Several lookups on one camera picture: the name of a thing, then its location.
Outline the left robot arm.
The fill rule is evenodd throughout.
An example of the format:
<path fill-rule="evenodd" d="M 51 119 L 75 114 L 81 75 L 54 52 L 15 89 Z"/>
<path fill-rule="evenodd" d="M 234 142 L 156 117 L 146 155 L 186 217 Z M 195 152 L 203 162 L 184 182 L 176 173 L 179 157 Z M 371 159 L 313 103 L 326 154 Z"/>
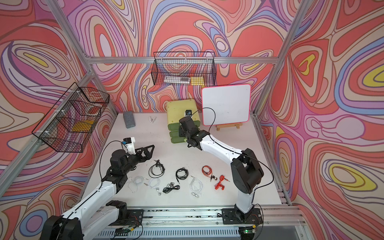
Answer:
<path fill-rule="evenodd" d="M 41 240 L 92 240 L 110 224 L 127 217 L 127 204 L 110 201 L 125 185 L 137 164 L 150 160 L 155 146 L 116 150 L 101 183 L 78 204 L 46 220 Z"/>

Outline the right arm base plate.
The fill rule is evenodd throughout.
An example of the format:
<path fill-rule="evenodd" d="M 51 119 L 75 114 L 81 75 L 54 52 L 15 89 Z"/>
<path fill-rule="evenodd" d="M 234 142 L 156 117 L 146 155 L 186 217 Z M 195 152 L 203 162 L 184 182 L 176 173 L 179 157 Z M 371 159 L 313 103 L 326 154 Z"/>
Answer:
<path fill-rule="evenodd" d="M 242 211 L 232 208 L 232 209 L 222 209 L 221 213 L 218 213 L 217 216 L 222 218 L 224 225 L 260 225 L 263 221 L 263 216 L 261 209 L 253 208 L 248 213 L 243 213 Z"/>

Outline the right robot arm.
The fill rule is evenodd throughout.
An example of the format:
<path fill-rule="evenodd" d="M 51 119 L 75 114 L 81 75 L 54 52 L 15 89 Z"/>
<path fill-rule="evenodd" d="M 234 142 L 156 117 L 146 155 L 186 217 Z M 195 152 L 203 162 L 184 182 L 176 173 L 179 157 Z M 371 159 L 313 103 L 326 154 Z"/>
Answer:
<path fill-rule="evenodd" d="M 190 116 L 181 118 L 179 123 L 189 148 L 210 153 L 231 167 L 233 183 L 239 190 L 234 210 L 237 218 L 248 218 L 254 208 L 254 191 L 264 176 L 255 153 L 251 149 L 235 149 L 217 140 L 208 131 L 200 130 Z"/>

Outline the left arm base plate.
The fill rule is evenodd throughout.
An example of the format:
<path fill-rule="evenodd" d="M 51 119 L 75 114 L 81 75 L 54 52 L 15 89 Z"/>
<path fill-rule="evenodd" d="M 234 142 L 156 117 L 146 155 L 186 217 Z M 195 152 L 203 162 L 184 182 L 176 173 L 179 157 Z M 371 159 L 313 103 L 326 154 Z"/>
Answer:
<path fill-rule="evenodd" d="M 142 209 L 128 209 L 123 212 L 122 218 L 119 221 L 121 226 L 138 226 L 143 222 L 144 210 Z"/>

